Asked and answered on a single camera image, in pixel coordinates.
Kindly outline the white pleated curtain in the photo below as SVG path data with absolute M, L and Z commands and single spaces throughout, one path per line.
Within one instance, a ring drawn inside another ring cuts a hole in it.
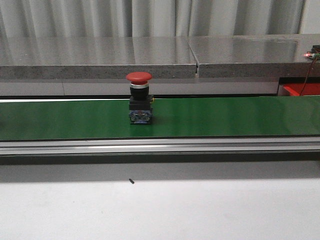
M 3 0 L 2 37 L 317 34 L 317 0 Z

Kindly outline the small circuit board red LED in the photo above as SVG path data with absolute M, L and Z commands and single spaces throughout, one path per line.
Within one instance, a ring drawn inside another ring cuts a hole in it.
M 319 52 L 311 52 L 308 51 L 307 53 L 305 53 L 303 55 L 305 58 L 309 58 L 309 59 L 319 59 L 320 58 L 320 53 Z

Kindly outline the aluminium conveyor frame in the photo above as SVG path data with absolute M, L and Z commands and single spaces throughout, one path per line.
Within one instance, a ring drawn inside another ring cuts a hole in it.
M 319 152 L 318 136 L 2 141 L 1 156 Z

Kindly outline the green conveyor belt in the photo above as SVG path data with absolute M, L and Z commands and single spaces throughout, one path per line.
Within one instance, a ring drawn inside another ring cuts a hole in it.
M 151 124 L 131 124 L 129 101 L 3 102 L 3 141 L 217 136 L 306 136 L 320 133 L 318 96 L 164 98 Z

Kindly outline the grey stone countertop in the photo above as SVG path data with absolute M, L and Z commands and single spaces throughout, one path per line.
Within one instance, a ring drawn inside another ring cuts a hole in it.
M 1 79 L 303 77 L 318 34 L 191 37 L 9 37 L 0 40 Z

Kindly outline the red plastic tray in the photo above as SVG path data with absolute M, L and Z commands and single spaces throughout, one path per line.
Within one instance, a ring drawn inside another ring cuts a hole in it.
M 320 84 L 319 83 L 288 83 L 283 86 L 284 90 L 290 96 L 319 96 Z

